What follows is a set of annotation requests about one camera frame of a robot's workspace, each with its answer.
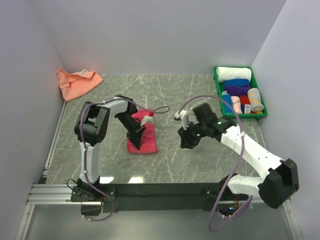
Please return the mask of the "yellow grey patterned towel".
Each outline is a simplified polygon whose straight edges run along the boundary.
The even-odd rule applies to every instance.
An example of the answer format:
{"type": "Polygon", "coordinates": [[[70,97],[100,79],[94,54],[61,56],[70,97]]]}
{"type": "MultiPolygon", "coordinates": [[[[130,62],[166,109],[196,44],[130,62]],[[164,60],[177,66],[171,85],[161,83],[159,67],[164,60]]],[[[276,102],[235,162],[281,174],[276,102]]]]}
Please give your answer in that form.
{"type": "Polygon", "coordinates": [[[264,105],[262,104],[261,94],[257,88],[251,88],[247,92],[248,100],[251,105],[252,112],[262,112],[264,110],[264,105]]]}

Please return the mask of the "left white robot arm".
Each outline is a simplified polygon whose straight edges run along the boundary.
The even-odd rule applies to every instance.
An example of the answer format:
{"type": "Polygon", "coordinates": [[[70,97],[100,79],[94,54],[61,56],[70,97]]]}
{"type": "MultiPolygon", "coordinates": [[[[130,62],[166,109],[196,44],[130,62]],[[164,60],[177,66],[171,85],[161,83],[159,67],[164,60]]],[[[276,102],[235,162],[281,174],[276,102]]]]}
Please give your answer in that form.
{"type": "Polygon", "coordinates": [[[97,200],[101,194],[99,149],[107,133],[109,118],[116,118],[122,123],[127,130],[126,138],[139,150],[146,127],[132,117],[137,112],[134,100],[122,95],[116,95],[105,102],[86,101],[83,104],[74,127],[81,147],[81,170],[77,187],[89,201],[97,200]]]}

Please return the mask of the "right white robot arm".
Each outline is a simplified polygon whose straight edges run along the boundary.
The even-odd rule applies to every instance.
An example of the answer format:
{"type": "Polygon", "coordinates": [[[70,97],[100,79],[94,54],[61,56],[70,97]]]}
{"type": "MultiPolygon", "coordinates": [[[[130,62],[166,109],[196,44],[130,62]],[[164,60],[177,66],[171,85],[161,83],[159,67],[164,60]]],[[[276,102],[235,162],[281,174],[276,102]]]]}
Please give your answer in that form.
{"type": "Polygon", "coordinates": [[[178,134],[182,149],[193,149],[201,138],[210,137],[239,154],[258,173],[257,177],[233,174],[220,187],[220,195],[230,200],[243,194],[260,197],[273,209],[280,207],[299,190],[298,166],[290,158],[281,159],[254,141],[228,116],[218,118],[207,103],[193,109],[197,123],[188,120],[185,110],[175,113],[182,123],[178,134]]]}

